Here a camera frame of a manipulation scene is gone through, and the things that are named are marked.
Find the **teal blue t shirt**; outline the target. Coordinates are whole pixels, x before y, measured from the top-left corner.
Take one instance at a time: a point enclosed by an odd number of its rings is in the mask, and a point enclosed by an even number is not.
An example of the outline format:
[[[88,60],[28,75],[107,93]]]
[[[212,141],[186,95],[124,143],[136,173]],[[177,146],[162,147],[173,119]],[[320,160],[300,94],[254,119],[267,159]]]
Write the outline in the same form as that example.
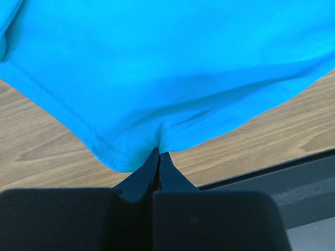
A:
[[[334,1],[1,1],[1,79],[133,172],[334,68]]]

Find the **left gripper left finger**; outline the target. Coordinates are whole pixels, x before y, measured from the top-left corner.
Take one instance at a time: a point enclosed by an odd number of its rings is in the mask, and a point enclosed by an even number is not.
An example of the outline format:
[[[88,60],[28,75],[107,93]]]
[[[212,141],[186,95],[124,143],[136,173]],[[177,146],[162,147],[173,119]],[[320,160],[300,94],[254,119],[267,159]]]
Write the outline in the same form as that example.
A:
[[[158,150],[112,188],[1,193],[1,250],[151,250]]]

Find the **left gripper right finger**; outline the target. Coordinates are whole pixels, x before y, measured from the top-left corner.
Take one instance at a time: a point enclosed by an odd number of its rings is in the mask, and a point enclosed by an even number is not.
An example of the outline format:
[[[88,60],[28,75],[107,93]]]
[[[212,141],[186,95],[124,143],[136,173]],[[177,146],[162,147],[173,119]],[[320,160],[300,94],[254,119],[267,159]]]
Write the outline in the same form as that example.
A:
[[[290,250],[273,199],[258,191],[201,191],[160,156],[154,250]]]

